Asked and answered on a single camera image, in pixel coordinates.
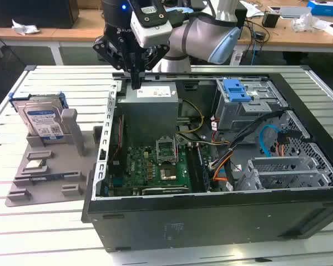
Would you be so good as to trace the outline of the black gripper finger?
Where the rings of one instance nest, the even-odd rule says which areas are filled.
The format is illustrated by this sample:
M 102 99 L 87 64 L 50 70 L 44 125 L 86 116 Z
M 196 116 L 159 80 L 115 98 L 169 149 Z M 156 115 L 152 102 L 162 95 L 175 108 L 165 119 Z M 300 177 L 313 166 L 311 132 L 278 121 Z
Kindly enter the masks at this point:
M 124 37 L 117 37 L 115 45 L 106 35 L 102 35 L 95 40 L 93 49 L 115 69 L 123 70 L 130 79 L 132 89 L 137 88 L 135 61 Z
M 150 48 L 139 48 L 136 53 L 136 89 L 140 89 L 146 70 L 152 70 L 169 51 L 166 44 Z

